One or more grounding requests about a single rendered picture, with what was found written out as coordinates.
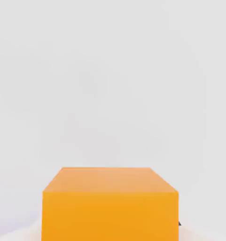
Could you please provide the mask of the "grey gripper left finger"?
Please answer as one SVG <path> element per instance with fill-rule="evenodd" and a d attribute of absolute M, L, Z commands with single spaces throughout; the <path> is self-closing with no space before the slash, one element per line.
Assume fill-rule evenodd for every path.
<path fill-rule="evenodd" d="M 41 241 L 41 225 L 35 224 L 8 233 L 3 241 Z"/>

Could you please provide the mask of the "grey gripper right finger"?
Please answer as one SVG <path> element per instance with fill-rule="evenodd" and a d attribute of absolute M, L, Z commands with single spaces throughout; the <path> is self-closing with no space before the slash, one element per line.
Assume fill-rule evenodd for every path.
<path fill-rule="evenodd" d="M 193 232 L 179 222 L 179 241 L 217 241 Z"/>

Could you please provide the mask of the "small orange cube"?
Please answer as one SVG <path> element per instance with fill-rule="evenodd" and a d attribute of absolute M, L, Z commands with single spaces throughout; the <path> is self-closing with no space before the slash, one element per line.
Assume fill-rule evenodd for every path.
<path fill-rule="evenodd" d="M 150 168 L 62 168 L 42 194 L 41 241 L 179 241 L 179 194 Z"/>

